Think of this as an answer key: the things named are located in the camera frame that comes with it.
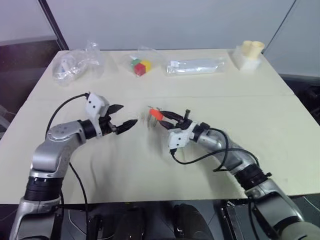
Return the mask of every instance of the black cable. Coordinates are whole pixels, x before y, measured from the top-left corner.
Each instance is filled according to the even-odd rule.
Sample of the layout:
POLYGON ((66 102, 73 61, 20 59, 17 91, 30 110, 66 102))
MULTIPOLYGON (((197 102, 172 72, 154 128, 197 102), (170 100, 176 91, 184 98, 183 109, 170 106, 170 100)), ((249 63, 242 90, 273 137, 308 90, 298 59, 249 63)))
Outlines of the black cable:
POLYGON ((209 130, 214 130, 214 131, 217 131, 217 132, 221 133, 221 134, 224 136, 224 140, 225 140, 225 152, 224 152, 223 160, 222 160, 220 166, 218 166, 218 167, 217 167, 216 169, 214 169, 213 171, 214 171, 214 172, 224 172, 224 171, 227 171, 226 169, 221 169, 221 168, 225 165, 225 162, 227 161, 227 157, 228 157, 228 149, 229 149, 228 136, 225 134, 224 131, 222 131, 222 130, 220 130, 220 129, 217 129, 217 128, 210 127, 209 130))
MULTIPOLYGON (((90 93, 83 93, 83 94, 80 94, 80 95, 76 95, 76 96, 73 96, 71 98, 69 98, 68 100, 66 100, 65 102, 63 102, 53 113, 53 115, 51 116, 49 122, 48 122, 48 125, 46 127, 46 130, 45 130, 45 137, 44 139, 46 139, 47 137, 47 133, 50 129, 50 126, 55 118, 55 116, 57 115, 57 113, 59 112, 59 110, 64 106, 66 105, 67 103, 71 102, 72 100, 74 99, 78 99, 78 98, 81 98, 81 97, 85 97, 88 99, 89 97, 89 94, 90 93)), ((89 207, 88 207, 88 200, 87 200, 87 195, 86 195, 86 191, 85 191, 85 188, 84 188, 84 185, 82 184, 82 181, 77 173, 77 171, 75 170, 74 166, 72 166, 71 162, 69 162, 69 166, 70 168, 72 169, 74 175, 76 176, 79 184, 80 184, 80 187, 81 187, 81 190, 82 190, 82 194, 83 194, 83 198, 84 198, 84 209, 85 209, 85 221, 86 221, 86 232, 89 233, 89 207)), ((64 200, 64 195, 62 193, 62 190, 60 192, 60 196, 61 196, 61 208, 62 208, 62 219, 64 217, 64 214, 65 214, 65 200, 64 200)))
POLYGON ((72 166, 71 162, 69 162, 69 166, 72 169, 74 175, 78 179, 79 184, 81 186, 81 190, 82 190, 82 194, 83 194, 83 198, 84 198, 85 222, 86 222, 86 238, 88 238, 88 236, 89 236, 89 207, 88 207, 88 200, 87 200, 86 191, 85 191, 84 185, 82 184, 82 181, 81 181, 77 171, 75 170, 74 166, 72 166))
POLYGON ((201 161, 202 159, 205 159, 209 156, 212 156, 212 155, 215 155, 215 154, 219 154, 219 153, 223 153, 223 152, 232 152, 232 151, 238 151, 238 152, 243 152, 243 153, 246 153, 248 155, 250 155, 254 161, 256 162, 256 164, 258 165, 258 167, 260 167, 260 164, 259 164, 259 161, 258 161, 258 158, 250 151, 248 150, 245 150, 245 149, 242 149, 242 148, 228 148, 228 149, 219 149, 217 151, 213 151, 213 152, 209 152, 208 154, 206 155, 203 155, 193 161, 188 161, 188 162, 183 162, 183 161, 179 161, 178 159, 176 159, 174 153, 171 153, 171 156, 173 157, 173 159, 178 163, 178 164, 182 164, 182 165, 188 165, 188 164, 194 164, 196 162, 199 162, 201 161))
POLYGON ((74 99, 78 99, 78 98, 81 98, 81 97, 86 97, 86 98, 88 98, 88 96, 89 96, 89 93, 86 92, 86 93, 83 93, 83 94, 80 94, 80 95, 77 95, 77 96, 73 96, 73 97, 69 98, 68 100, 66 100, 64 103, 62 103, 62 104, 54 111, 54 113, 52 114, 52 116, 51 116, 51 118, 50 118, 50 120, 49 120, 49 122, 48 122, 48 126, 46 127, 46 130, 45 130, 44 139, 46 139, 46 137, 47 137, 47 133, 48 133, 48 131, 49 131, 49 129, 50 129, 50 126, 51 126, 51 124, 52 124, 55 116, 57 115, 57 113, 59 112, 59 110, 60 110, 64 105, 66 105, 67 103, 71 102, 71 101, 74 100, 74 99))
POLYGON ((252 208, 251 208, 252 200, 250 198, 248 200, 249 200, 249 202, 248 202, 248 214, 249 214, 250 225, 251 225, 253 234, 255 236, 255 239, 256 240, 260 240, 260 238, 258 236, 258 233, 257 233, 257 230, 256 230, 256 227, 255 227, 254 220, 252 218, 252 208))

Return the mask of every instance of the red object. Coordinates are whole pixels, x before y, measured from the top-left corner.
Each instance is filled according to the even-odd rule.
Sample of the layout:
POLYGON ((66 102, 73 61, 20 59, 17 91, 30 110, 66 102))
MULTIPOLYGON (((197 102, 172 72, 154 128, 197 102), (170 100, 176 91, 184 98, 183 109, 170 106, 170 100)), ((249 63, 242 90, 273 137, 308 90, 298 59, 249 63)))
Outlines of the red object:
POLYGON ((146 66, 141 63, 138 63, 133 67, 133 70, 137 76, 142 76, 146 73, 146 66))
POLYGON ((162 121, 162 119, 164 118, 164 116, 162 115, 162 113, 154 108, 151 108, 149 110, 149 114, 154 116, 155 119, 157 119, 158 121, 162 121))

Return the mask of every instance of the green block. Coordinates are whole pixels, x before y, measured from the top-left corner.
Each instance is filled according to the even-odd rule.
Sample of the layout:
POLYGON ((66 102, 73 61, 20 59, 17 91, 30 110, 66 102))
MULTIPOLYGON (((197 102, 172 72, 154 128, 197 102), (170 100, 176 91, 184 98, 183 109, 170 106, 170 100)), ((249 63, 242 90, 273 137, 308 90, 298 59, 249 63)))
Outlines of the green block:
POLYGON ((135 65, 139 64, 141 62, 141 60, 139 58, 132 60, 131 61, 131 67, 134 68, 135 65))

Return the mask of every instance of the red block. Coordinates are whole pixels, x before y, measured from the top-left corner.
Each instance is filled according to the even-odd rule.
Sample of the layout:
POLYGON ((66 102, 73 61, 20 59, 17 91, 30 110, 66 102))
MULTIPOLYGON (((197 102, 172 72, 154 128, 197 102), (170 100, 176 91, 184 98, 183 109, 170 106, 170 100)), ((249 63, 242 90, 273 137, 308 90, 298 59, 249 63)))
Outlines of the red block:
POLYGON ((146 73, 146 66, 141 63, 138 63, 133 67, 133 70, 137 76, 142 76, 146 73))

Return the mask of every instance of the orange object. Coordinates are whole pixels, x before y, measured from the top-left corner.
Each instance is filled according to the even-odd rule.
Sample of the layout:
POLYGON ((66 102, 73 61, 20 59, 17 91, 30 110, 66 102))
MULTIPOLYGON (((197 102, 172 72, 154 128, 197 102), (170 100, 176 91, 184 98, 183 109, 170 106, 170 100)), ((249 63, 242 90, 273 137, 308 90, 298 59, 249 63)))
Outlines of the orange object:
POLYGON ((162 119, 164 118, 164 116, 162 115, 162 113, 154 108, 150 108, 149 110, 149 114, 154 116, 155 119, 157 119, 158 121, 162 121, 162 119))

